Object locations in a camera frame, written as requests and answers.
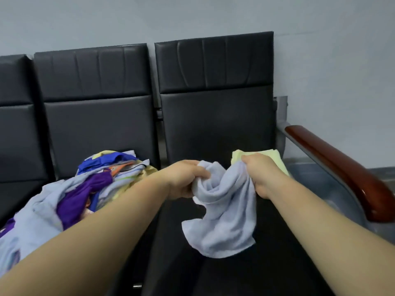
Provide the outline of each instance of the chair seat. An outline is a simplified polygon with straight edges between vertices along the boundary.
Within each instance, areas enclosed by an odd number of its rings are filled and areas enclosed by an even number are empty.
[[[0,226],[39,192],[44,180],[0,183]]]
[[[142,296],[333,295],[274,205],[257,199],[256,244],[224,259],[203,257],[187,243],[183,220],[201,217],[191,199],[164,205]]]

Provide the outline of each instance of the chair backrest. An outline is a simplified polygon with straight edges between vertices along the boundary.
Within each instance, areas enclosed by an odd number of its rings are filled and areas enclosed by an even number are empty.
[[[60,178],[105,149],[159,167],[146,44],[41,52],[34,64]]]
[[[26,55],[0,57],[0,183],[48,179]]]
[[[230,165],[275,147],[273,32],[155,44],[167,156]]]

